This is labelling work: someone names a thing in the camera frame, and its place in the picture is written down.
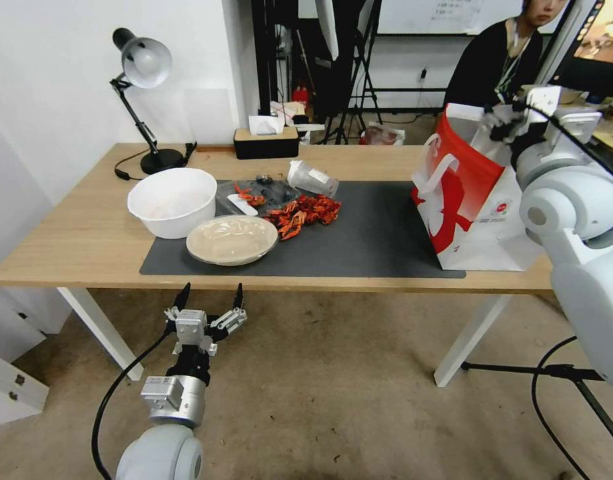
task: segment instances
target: lamp arm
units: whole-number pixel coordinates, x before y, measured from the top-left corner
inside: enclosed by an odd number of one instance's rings
[[[131,104],[125,97],[125,90],[131,86],[131,83],[129,83],[126,80],[122,80],[123,77],[124,77],[124,74],[121,74],[118,77],[111,80],[109,83],[115,90],[115,93],[117,93],[118,96],[120,97],[120,100],[122,101],[125,108],[129,111],[129,115],[131,115],[131,118],[135,122],[135,127],[140,132],[140,135],[142,135],[142,138],[144,138],[145,141],[149,144],[149,150],[151,150],[151,153],[157,154],[158,147],[157,147],[157,139],[155,138],[155,135],[153,135],[153,132],[147,126],[147,124],[138,118],[136,113],[133,111]]]

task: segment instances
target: red shopping bag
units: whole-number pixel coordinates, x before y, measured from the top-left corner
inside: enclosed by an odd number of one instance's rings
[[[425,219],[438,254],[454,245],[457,235],[469,231],[504,171],[454,131],[449,115],[456,109],[451,107],[444,111],[436,133],[426,142],[426,175],[414,175],[413,179],[416,187],[412,198],[417,206],[427,201],[441,204],[438,211],[443,214],[442,225],[437,232],[431,228],[430,219]]]
[[[412,197],[442,268],[523,271],[543,250],[526,236],[510,152],[494,162],[470,146],[482,114],[447,106],[426,142],[424,167],[412,176]]]

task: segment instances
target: tissue box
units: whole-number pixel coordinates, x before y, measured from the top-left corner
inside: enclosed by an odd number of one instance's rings
[[[233,135],[240,160],[297,157],[299,142],[295,127],[285,127],[278,135],[251,135],[249,129],[237,129]]]

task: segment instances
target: monitor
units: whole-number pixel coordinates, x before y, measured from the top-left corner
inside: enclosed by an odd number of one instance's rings
[[[551,83],[613,95],[613,0],[591,8]]]

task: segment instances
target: woman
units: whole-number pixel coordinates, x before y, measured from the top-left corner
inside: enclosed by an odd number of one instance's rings
[[[475,37],[458,63],[444,104],[506,103],[522,85],[535,82],[542,55],[537,31],[560,14],[568,0],[524,0],[517,18],[491,25]]]

